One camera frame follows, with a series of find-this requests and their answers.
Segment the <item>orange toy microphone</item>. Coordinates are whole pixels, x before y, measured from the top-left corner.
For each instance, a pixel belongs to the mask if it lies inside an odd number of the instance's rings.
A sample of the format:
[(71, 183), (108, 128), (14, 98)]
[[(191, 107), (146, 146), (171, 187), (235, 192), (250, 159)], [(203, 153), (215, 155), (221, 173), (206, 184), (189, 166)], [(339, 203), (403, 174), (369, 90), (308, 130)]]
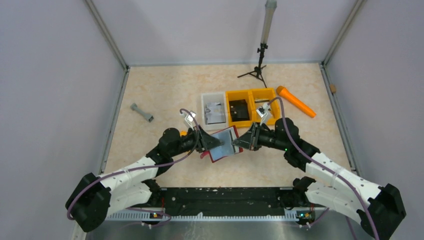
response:
[(301, 100), (299, 100), (296, 96), (294, 96), (286, 87), (284, 86), (278, 86), (276, 88), (276, 93), (282, 97), (283, 99), (286, 99), (289, 103), (297, 107), (300, 111), (302, 111), (304, 114), (309, 116), (310, 118), (315, 118), (316, 113), (305, 103), (303, 103)]

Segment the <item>black part in bin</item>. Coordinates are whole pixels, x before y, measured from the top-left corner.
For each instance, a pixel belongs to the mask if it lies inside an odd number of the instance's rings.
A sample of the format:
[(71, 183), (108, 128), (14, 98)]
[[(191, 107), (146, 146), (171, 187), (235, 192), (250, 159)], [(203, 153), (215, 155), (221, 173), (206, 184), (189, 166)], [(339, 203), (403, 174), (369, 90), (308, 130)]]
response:
[(233, 122), (250, 120), (248, 103), (245, 99), (229, 101), (229, 112)]

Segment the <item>grey dumbbell shaped part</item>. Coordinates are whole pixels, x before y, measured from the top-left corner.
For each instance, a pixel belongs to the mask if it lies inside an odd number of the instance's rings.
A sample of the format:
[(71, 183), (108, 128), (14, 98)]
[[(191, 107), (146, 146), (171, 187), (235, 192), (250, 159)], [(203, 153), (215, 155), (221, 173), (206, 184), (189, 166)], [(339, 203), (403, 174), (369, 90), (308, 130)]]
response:
[(154, 120), (153, 115), (151, 115), (150, 113), (147, 113), (145, 111), (143, 111), (142, 109), (140, 109), (136, 103), (133, 103), (130, 106), (130, 109), (135, 111), (136, 113), (138, 113), (139, 115), (141, 115), (146, 121), (148, 121), (149, 123), (151, 123)]

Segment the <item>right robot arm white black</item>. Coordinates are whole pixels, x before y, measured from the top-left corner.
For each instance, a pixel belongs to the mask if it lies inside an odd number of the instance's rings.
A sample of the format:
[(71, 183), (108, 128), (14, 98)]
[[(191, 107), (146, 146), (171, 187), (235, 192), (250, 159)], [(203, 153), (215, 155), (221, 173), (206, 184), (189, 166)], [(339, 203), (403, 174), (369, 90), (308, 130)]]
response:
[(389, 240), (406, 217), (397, 187), (370, 182), (340, 166), (301, 139), (298, 127), (288, 117), (278, 119), (274, 129), (254, 122), (232, 145), (250, 151), (261, 147), (284, 151), (291, 166), (308, 174), (293, 182), (297, 205), (312, 203), (334, 210), (357, 222), (376, 240)]

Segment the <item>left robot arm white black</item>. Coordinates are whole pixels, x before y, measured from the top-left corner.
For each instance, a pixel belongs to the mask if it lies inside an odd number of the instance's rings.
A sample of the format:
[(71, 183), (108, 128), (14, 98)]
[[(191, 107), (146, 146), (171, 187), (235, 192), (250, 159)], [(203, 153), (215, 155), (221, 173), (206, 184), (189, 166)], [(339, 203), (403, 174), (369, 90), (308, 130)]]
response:
[(154, 178), (176, 163), (173, 157), (203, 153), (223, 144), (201, 127), (190, 128), (185, 135), (167, 128), (158, 144), (136, 162), (109, 174), (84, 175), (65, 203), (67, 217), (89, 233), (118, 211), (140, 204), (154, 207), (161, 198)]

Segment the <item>small packets in clear bin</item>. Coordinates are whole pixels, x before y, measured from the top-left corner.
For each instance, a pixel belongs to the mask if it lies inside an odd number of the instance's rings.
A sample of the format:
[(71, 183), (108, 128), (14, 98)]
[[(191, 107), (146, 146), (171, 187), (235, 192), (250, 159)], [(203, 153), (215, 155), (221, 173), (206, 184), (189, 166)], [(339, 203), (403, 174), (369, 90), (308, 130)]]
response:
[(226, 122), (225, 108), (221, 102), (208, 102), (205, 104), (204, 116), (207, 125)]

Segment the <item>yellow bin with clear bag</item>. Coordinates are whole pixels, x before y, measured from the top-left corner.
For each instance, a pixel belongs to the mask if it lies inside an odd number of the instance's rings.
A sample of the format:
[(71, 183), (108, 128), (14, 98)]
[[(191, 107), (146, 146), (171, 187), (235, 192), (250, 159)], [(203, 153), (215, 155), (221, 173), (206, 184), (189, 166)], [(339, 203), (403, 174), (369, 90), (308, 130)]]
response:
[[(261, 120), (260, 115), (256, 112), (256, 109), (262, 107), (263, 104), (267, 104), (270, 100), (274, 99), (276, 91), (273, 88), (258, 88), (252, 89), (252, 103), (253, 103), (253, 115), (252, 120), (259, 122)], [(273, 101), (270, 104), (269, 109), (271, 117), (267, 121), (267, 126), (273, 126), (275, 122), (281, 117), (281, 108), (278, 100)]]

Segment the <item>black tripod with grey pole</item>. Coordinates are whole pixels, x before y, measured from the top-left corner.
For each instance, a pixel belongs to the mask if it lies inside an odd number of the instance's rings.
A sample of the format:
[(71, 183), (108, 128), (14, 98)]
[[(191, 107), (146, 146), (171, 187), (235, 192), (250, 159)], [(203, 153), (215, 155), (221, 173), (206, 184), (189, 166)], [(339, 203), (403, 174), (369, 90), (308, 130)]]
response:
[(277, 5), (278, 4), (276, 0), (267, 0), (265, 3), (265, 15), (264, 15), (262, 33), (260, 38), (260, 47), (257, 49), (257, 53), (259, 53), (257, 66), (255, 66), (252, 71), (237, 76), (237, 78), (242, 78), (244, 76), (252, 76), (260, 80), (263, 83), (265, 88), (267, 88), (267, 84), (263, 77), (262, 70), (263, 68), (266, 67), (266, 65), (263, 65), (263, 60), (265, 57), (265, 51), (268, 49), (268, 39), (270, 35), (273, 16), (274, 16), (275, 10), (277, 9)]

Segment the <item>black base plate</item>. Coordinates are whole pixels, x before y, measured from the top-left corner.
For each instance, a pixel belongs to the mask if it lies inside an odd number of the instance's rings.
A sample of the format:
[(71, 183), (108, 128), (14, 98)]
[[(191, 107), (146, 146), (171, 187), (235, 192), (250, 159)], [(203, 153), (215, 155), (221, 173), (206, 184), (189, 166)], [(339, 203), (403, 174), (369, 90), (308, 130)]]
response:
[(170, 216), (265, 217), (289, 210), (318, 207), (292, 187), (168, 187), (152, 194), (142, 208), (158, 208)]

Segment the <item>small tan wall knob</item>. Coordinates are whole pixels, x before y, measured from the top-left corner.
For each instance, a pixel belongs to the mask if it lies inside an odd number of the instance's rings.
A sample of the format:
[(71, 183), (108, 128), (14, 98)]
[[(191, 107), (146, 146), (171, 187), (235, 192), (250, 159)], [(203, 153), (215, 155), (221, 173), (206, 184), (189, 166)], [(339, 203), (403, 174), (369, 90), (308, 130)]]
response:
[(330, 89), (330, 92), (332, 94), (335, 94), (337, 92), (337, 88), (336, 88), (336, 86), (334, 84), (330, 84), (329, 85), (329, 89)]

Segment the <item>clear plastic bin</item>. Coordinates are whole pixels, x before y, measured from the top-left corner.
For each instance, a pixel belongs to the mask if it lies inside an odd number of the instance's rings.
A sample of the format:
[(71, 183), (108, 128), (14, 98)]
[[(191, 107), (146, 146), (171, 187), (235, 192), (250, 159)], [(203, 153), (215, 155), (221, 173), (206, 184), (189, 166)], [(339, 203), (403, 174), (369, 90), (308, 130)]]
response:
[[(225, 110), (225, 122), (217, 123), (217, 124), (206, 124), (205, 120), (205, 104), (211, 102), (220, 102), (224, 106)], [(228, 121), (228, 112), (227, 112), (227, 104), (226, 104), (226, 93), (225, 92), (210, 92), (210, 93), (202, 93), (201, 94), (201, 116), (202, 116), (202, 125), (206, 131), (218, 131), (221, 129), (225, 129), (229, 126)]]

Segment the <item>yellow bin with black part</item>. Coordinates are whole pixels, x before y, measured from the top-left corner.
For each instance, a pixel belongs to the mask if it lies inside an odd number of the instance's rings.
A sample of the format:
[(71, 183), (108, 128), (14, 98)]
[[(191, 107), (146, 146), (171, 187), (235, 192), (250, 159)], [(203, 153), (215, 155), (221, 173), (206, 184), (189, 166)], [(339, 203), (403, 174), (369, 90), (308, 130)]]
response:
[(248, 89), (226, 91), (228, 125), (236, 128), (248, 128), (254, 120), (252, 92)]

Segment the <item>red leather card holder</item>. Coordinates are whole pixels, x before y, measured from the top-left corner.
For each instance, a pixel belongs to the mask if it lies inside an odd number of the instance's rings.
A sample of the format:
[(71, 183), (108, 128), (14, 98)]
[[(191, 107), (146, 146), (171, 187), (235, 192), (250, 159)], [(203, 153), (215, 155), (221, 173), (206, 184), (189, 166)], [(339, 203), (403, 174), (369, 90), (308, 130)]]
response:
[(241, 147), (232, 144), (232, 142), (239, 137), (238, 130), (234, 125), (214, 132), (211, 136), (223, 141), (224, 144), (201, 153), (200, 159), (209, 157), (211, 162), (215, 163), (223, 158), (243, 152)]

